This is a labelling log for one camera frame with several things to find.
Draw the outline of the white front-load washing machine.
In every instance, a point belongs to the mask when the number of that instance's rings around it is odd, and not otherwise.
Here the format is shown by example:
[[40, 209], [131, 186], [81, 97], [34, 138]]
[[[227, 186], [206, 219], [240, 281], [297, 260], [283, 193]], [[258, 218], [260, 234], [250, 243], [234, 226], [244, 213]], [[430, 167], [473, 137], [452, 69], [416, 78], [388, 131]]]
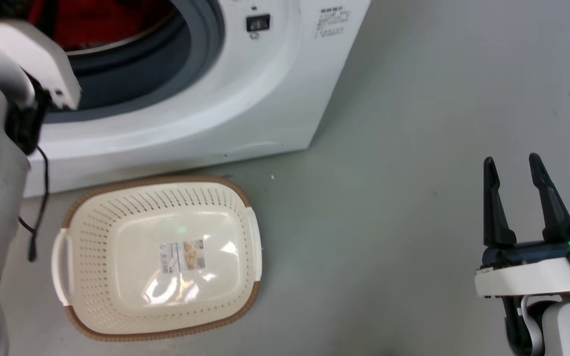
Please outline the white front-load washing machine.
[[[43, 126], [25, 196], [71, 191], [307, 149], [372, 0], [219, 0], [225, 38], [199, 81], [106, 119]], [[341, 35], [314, 39], [319, 10], [344, 6]], [[246, 18], [271, 15], [248, 33]]]

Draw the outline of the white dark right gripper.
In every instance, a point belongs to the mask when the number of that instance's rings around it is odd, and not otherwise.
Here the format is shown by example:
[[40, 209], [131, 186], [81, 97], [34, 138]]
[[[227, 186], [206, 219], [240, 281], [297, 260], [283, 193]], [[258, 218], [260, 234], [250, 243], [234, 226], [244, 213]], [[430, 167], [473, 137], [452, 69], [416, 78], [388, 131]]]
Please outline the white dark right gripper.
[[[498, 252], [497, 261], [476, 271], [480, 297], [522, 297], [570, 292], [570, 214], [537, 153], [529, 155], [532, 184], [540, 194], [546, 242]], [[491, 156], [483, 162], [482, 241], [488, 248], [517, 243], [499, 194], [500, 179]]]

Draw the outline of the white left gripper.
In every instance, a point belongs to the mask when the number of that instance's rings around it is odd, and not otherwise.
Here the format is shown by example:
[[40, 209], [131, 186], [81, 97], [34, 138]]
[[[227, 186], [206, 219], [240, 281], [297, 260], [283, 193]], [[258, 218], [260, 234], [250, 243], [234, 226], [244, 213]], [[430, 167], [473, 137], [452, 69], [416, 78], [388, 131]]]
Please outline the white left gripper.
[[45, 90], [48, 103], [61, 110], [77, 110], [82, 94], [64, 50], [20, 20], [0, 20], [0, 90], [21, 107]]

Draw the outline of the red clothes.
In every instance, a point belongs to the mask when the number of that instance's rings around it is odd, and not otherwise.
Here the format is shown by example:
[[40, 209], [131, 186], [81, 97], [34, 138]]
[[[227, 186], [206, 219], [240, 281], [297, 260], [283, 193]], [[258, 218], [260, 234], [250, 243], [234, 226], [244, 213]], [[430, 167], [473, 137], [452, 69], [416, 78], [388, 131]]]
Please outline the red clothes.
[[75, 52], [136, 41], [176, 14], [171, 0], [32, 0], [26, 18]]

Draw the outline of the paper product label sticker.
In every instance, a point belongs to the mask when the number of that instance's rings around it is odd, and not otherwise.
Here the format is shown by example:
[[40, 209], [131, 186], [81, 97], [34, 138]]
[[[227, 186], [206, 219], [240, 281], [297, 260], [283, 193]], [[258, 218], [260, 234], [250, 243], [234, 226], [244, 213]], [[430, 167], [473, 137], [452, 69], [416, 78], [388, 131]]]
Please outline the paper product label sticker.
[[204, 241], [179, 241], [158, 246], [161, 273], [178, 274], [206, 268]]

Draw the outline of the printed warning label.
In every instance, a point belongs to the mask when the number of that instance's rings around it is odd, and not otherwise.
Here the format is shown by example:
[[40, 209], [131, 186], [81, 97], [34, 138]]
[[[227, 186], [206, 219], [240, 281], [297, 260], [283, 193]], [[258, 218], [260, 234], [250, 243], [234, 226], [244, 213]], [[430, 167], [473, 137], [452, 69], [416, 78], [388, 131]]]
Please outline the printed warning label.
[[344, 6], [324, 7], [319, 10], [314, 39], [341, 35], [350, 20], [351, 10]]

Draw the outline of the grey rubber door gasket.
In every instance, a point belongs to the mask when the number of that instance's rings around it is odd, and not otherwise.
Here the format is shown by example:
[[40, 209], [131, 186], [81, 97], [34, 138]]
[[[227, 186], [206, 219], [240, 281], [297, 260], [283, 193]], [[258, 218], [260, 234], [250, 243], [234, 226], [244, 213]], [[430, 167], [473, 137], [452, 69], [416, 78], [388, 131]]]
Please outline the grey rubber door gasket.
[[168, 0], [151, 29], [117, 44], [69, 52], [82, 89], [76, 111], [51, 110], [46, 124], [79, 123], [142, 110], [186, 90], [215, 63], [225, 38], [219, 0]]

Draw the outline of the black door latch socket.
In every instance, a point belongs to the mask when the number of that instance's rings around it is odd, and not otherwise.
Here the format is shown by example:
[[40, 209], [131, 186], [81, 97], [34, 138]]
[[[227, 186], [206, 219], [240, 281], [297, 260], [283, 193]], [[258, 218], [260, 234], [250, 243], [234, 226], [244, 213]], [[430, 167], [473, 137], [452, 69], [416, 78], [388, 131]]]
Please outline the black door latch socket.
[[256, 33], [271, 28], [270, 14], [257, 14], [246, 18], [246, 31], [248, 33]]

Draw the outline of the cream laundry basket brown rim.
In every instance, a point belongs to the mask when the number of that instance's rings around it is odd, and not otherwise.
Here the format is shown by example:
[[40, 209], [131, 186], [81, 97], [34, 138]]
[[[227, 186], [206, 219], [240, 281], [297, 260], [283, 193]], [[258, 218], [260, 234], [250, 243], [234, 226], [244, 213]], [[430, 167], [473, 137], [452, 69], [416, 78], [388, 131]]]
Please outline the cream laundry basket brown rim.
[[[206, 268], [161, 273], [158, 246], [198, 239]], [[262, 264], [251, 201], [218, 176], [150, 178], [88, 192], [66, 214], [50, 259], [67, 317], [99, 342], [227, 326], [256, 301]]]

